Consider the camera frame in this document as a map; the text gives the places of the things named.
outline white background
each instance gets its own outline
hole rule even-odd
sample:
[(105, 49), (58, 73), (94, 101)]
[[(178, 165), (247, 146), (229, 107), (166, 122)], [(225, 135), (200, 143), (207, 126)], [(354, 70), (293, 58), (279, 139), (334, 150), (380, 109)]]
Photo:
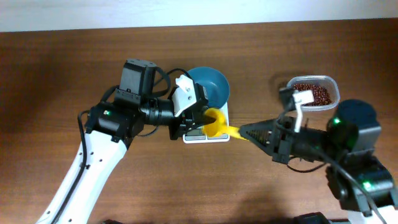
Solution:
[(398, 0), (0, 0), (0, 32), (398, 17)]

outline yellow object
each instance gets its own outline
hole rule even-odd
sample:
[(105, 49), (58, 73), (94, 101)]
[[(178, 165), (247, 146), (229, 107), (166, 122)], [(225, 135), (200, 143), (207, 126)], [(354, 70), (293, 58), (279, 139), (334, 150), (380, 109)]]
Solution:
[(239, 134), (239, 128), (228, 126), (226, 124), (226, 118), (223, 112), (221, 112), (219, 109), (210, 108), (205, 111), (205, 115), (216, 119), (215, 122), (211, 124), (206, 124), (203, 127), (203, 132), (208, 137), (212, 138), (221, 136), (222, 134), (229, 134), (234, 138), (247, 140)]

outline brown tabletop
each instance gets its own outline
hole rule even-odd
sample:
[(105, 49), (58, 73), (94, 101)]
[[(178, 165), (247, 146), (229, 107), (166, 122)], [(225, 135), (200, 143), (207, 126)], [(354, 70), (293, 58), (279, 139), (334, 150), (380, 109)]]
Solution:
[[(164, 70), (218, 69), (231, 86), (235, 126), (275, 118), (281, 83), (328, 75), (342, 100), (375, 107), (376, 155), (398, 177), (397, 19), (2, 33), (1, 223), (34, 223), (45, 211), (79, 146), (76, 115), (119, 84), (127, 58)], [(305, 118), (324, 129), (332, 114)], [(160, 128), (132, 142), (89, 223), (254, 223), (310, 212), (343, 218), (324, 170), (295, 173), (249, 142), (184, 144)]]

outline brown beans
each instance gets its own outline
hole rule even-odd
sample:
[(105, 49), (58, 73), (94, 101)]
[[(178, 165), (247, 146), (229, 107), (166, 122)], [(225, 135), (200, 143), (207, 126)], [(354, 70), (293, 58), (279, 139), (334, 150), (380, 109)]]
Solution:
[(314, 102), (307, 103), (304, 106), (324, 106), (331, 104), (330, 95), (325, 87), (312, 84), (295, 84), (293, 89), (298, 91), (312, 90)]

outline blue bowl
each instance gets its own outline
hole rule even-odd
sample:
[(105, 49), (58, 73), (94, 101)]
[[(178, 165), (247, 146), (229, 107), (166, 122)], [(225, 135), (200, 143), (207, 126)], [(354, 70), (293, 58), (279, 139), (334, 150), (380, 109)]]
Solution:
[(222, 108), (229, 98), (229, 83), (225, 76), (210, 67), (197, 67), (188, 71), (195, 83), (206, 88), (210, 108)]

